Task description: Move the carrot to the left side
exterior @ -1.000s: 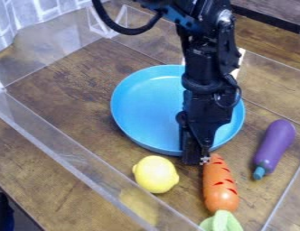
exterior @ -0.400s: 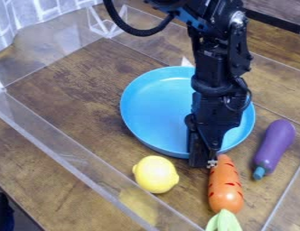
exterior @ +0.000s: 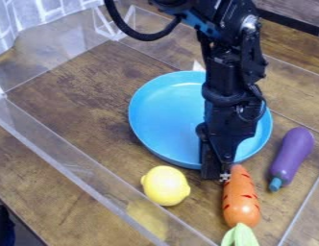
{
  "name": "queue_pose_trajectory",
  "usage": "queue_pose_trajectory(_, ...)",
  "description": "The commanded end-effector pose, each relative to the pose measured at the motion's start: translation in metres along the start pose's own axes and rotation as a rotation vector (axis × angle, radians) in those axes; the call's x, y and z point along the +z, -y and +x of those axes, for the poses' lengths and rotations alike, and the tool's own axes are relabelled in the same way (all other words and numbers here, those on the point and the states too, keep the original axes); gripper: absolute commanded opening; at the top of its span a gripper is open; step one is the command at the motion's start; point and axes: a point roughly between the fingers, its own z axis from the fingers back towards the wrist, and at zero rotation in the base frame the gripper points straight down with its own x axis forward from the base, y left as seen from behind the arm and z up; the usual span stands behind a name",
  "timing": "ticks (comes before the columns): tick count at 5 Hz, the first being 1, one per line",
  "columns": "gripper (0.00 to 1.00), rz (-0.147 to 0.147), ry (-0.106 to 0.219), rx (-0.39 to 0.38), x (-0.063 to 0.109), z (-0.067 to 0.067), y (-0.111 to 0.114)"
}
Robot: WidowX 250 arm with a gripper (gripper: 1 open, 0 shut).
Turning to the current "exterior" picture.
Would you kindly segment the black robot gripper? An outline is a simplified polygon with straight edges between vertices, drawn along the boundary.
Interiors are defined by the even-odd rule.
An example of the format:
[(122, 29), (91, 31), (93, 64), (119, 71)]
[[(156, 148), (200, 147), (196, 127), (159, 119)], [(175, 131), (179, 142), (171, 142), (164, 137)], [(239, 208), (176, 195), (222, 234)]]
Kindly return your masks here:
[(237, 148), (255, 134), (266, 100), (257, 86), (249, 86), (230, 96), (202, 86), (202, 96), (204, 116), (195, 128), (199, 138), (200, 177), (204, 180), (227, 181)]

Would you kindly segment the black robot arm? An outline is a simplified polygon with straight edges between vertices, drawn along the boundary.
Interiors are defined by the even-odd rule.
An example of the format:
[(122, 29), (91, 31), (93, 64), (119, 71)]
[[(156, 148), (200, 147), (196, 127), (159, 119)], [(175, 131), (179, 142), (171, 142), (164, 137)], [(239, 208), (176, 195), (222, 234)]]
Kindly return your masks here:
[(255, 135), (266, 100), (257, 81), (267, 62), (261, 23), (251, 0), (148, 0), (158, 10), (196, 30), (206, 80), (203, 122), (196, 126), (200, 176), (224, 180), (243, 140)]

